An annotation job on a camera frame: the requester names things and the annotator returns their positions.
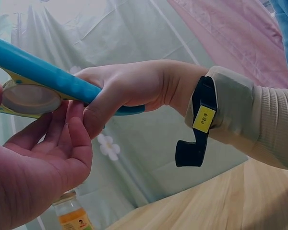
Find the hand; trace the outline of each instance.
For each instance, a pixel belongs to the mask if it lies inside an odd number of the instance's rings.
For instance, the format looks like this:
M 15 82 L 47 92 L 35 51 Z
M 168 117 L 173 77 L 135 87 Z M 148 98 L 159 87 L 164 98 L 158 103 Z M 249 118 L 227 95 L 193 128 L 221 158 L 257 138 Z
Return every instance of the hand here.
M 84 126 L 91 138 L 96 137 L 122 105 L 145 104 L 146 111 L 170 105 L 184 116 L 199 78 L 207 72 L 172 60 L 86 68 L 76 76 L 102 91 L 84 110 Z
M 82 103 L 64 102 L 0 146 L 0 230 L 36 218 L 88 177 L 92 146 L 83 111 Z

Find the pink fabric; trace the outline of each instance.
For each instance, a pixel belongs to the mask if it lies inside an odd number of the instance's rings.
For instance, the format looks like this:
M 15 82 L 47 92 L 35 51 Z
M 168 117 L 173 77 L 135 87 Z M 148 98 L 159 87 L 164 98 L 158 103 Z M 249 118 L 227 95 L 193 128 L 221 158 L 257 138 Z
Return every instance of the pink fabric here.
M 282 35 L 258 0 L 168 0 L 216 65 L 288 88 Z

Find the black clip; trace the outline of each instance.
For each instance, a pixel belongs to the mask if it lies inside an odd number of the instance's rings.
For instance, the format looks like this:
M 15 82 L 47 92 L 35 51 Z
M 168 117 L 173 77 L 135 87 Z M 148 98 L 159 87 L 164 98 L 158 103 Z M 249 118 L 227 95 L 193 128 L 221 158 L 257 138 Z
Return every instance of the black clip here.
M 177 167 L 203 164 L 209 129 L 217 112 L 216 91 L 211 77 L 201 77 L 192 96 L 193 132 L 196 142 L 179 140 L 176 145 Z

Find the forearm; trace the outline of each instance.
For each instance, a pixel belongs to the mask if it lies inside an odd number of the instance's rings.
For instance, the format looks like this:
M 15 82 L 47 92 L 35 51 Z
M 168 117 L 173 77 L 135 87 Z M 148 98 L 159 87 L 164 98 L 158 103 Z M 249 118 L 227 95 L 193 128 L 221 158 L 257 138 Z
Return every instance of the forearm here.
M 288 169 L 288 89 L 255 86 L 221 67 L 211 68 L 207 76 L 215 81 L 218 100 L 210 137 L 261 162 Z M 191 117 L 188 109 L 190 127 Z

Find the bottle label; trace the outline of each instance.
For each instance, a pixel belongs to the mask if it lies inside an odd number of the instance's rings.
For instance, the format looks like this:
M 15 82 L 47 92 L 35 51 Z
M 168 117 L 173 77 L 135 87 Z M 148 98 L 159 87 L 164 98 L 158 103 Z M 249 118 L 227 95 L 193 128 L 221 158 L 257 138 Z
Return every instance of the bottle label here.
M 64 230 L 94 230 L 87 214 L 62 224 Z

